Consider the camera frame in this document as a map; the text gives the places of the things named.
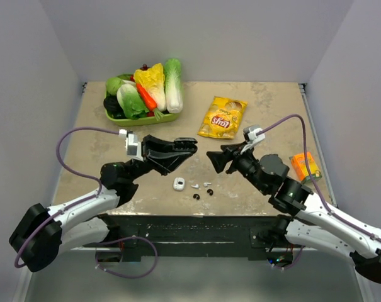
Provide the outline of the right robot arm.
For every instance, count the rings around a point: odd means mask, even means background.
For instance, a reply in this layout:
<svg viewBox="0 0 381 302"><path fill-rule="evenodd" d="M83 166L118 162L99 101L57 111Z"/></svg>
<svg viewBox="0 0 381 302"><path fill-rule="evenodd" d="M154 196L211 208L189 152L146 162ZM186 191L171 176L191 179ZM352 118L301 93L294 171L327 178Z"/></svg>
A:
<svg viewBox="0 0 381 302"><path fill-rule="evenodd" d="M381 284L381 228L346 214L310 187L288 176L289 168L277 154L256 159L244 143L223 145L207 157L216 172L239 172L278 211L290 215L286 226L269 232L270 242L284 247L288 242L338 255L356 272Z"/></svg>

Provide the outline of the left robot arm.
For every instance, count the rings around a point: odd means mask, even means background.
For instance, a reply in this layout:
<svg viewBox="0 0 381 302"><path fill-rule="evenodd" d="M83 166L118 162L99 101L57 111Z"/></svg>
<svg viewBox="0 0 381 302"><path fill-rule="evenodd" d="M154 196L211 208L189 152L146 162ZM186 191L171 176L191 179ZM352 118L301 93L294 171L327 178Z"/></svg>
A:
<svg viewBox="0 0 381 302"><path fill-rule="evenodd" d="M134 182L137 178L150 171L166 176L198 150L194 138L169 142L152 135L139 140L134 132L125 129L110 133L125 142L129 161L104 164L100 176L94 177L75 171L60 159L65 170L96 181L98 188L57 206L46 208L37 203L29 207L9 238L16 252L15 267L37 272L52 263L62 249L89 243L114 246L119 231L98 214L129 202L139 187Z"/></svg>

